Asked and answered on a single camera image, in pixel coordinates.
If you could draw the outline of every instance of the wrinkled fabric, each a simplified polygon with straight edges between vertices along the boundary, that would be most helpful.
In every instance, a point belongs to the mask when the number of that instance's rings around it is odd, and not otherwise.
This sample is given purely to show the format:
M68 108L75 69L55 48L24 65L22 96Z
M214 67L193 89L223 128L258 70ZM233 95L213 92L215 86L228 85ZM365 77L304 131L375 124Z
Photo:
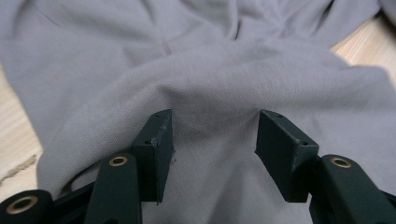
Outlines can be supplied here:
M260 109L396 193L395 90L384 70L329 52L378 12L375 0L1 5L0 62L44 148L38 186L54 198L93 181L164 109L176 152L144 223L312 223L254 154Z

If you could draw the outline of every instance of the black plastic part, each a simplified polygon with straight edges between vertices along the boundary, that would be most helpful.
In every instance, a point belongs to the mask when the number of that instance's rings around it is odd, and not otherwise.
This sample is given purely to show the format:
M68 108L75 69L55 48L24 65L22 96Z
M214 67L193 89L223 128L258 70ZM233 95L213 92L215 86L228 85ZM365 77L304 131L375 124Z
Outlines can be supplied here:
M382 193L385 194L387 197L388 201L393 205L393 207L396 209L396 197L394 195L391 195L389 193L386 193L385 191L382 191Z
M82 223L90 202L93 184L68 193L54 202L55 224Z
M309 204L309 213L311 214L312 222L314 224L338 224L335 220L332 209L329 209L315 198L311 199L311 204Z
M85 224L141 223L136 159L117 153L102 161Z
M47 224L53 220L53 201L44 190L26 190L0 204L0 222Z
M341 159L339 165L334 164L335 158ZM396 210L356 162L326 155L318 166L318 179L338 223L396 223Z
M285 201L305 203L307 169L315 164L318 144L284 116L262 110L255 152Z
M153 114L127 152L137 160L142 202L161 203L174 153L172 110Z

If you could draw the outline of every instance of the metal grommet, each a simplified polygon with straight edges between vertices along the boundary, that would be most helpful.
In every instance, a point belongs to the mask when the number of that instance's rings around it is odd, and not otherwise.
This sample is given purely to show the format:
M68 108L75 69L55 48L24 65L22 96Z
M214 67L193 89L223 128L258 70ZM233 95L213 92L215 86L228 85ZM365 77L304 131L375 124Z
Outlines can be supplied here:
M128 161L128 158L126 157L115 157L110 160L109 164L111 166L121 166L125 164Z
M28 202L26 204L24 204L23 206L18 206L18 203L21 203L23 201L28 201ZM7 207L7 213L9 213L11 215L16 215L16 214L22 213L26 210L29 210L37 202L38 202L37 197L33 196L33 195L19 198L18 200L16 200L15 202L13 202L12 204L10 204Z
M332 164L342 167L342 168L350 168L352 166L352 164L350 164L349 161L346 161L346 160L338 158L338 157L333 157L330 159L330 161L332 162Z

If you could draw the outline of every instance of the gray fabric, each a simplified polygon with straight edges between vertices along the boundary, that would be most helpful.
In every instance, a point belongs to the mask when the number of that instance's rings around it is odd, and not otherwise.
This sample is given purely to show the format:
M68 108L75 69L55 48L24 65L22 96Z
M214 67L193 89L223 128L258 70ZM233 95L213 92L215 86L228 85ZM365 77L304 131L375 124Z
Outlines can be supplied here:
M389 18L389 20L396 26L396 1L395 0L380 0L381 8Z
M329 52L379 10L375 0L1 5L0 61L45 149L38 186L55 198L93 181L92 165L168 108L176 154L145 223L310 223L308 205L284 203L254 154L260 109L396 193L387 74Z

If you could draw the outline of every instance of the wooden surface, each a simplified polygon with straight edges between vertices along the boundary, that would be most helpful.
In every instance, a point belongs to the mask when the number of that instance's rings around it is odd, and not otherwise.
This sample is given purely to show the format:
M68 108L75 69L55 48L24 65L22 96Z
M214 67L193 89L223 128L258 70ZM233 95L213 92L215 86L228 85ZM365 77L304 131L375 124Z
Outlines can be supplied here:
M350 64L380 65L396 86L396 32L383 18L367 21L332 48ZM23 108L0 69L0 202L35 189L35 167L42 153Z

